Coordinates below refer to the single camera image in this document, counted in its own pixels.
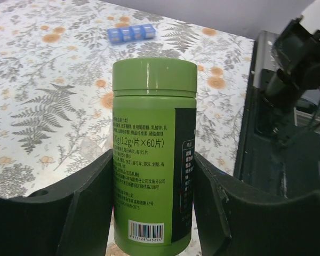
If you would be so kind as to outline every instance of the green cap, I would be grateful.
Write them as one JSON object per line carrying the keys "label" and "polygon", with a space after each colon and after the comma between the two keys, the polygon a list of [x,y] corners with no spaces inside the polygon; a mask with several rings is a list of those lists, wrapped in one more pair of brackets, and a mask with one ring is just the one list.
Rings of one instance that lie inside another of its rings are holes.
{"label": "green cap", "polygon": [[121,91],[125,90],[129,95],[195,95],[197,65],[170,58],[118,61],[113,65],[113,92],[122,95]]}

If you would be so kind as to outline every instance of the white barcode sticker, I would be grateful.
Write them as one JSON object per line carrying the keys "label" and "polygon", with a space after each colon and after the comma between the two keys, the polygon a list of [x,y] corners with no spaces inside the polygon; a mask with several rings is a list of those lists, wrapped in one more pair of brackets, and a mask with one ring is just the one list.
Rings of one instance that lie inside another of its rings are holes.
{"label": "white barcode sticker", "polygon": [[161,244],[164,242],[163,223],[142,223],[129,220],[129,239],[140,243]]}

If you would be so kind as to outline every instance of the floral tablecloth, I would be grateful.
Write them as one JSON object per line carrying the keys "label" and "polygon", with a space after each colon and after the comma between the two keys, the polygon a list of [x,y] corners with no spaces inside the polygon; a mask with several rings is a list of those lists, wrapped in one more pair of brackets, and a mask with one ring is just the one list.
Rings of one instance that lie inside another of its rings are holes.
{"label": "floral tablecloth", "polygon": [[[157,30],[152,41],[107,40],[108,28],[146,23]],[[133,57],[198,65],[196,150],[232,174],[252,48],[244,37],[97,0],[0,4],[0,197],[55,183],[111,147],[111,69]],[[182,255],[200,254],[194,221]],[[107,255],[123,255],[112,236]]]}

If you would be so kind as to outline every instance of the blue pill box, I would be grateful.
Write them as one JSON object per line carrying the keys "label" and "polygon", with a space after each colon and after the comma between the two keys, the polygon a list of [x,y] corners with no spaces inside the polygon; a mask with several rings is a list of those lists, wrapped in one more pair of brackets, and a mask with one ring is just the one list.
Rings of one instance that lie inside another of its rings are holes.
{"label": "blue pill box", "polygon": [[156,30],[151,24],[108,29],[108,37],[112,44],[152,39]]}

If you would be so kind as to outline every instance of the green bottle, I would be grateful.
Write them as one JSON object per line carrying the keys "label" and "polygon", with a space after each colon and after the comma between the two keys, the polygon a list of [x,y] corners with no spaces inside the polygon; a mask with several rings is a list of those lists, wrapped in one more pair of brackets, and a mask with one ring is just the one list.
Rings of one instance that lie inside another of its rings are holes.
{"label": "green bottle", "polygon": [[191,239],[197,66],[113,66],[114,238],[130,256],[174,256]]}

